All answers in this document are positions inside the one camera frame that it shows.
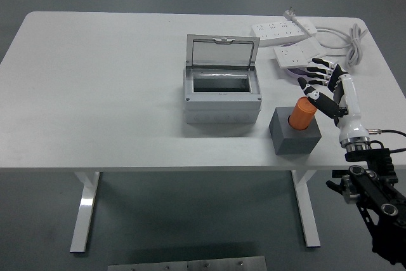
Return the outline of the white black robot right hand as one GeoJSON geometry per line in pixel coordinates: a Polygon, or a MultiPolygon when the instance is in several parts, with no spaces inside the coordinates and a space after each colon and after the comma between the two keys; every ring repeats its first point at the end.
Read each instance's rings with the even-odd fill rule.
{"type": "Polygon", "coordinates": [[[327,117],[334,120],[339,128],[339,142],[347,152],[370,149],[369,132],[361,123],[361,111],[351,75],[337,63],[313,58],[312,62],[324,65],[321,76],[327,76],[326,86],[333,93],[329,98],[315,89],[305,78],[298,83],[308,101],[327,117]]]}

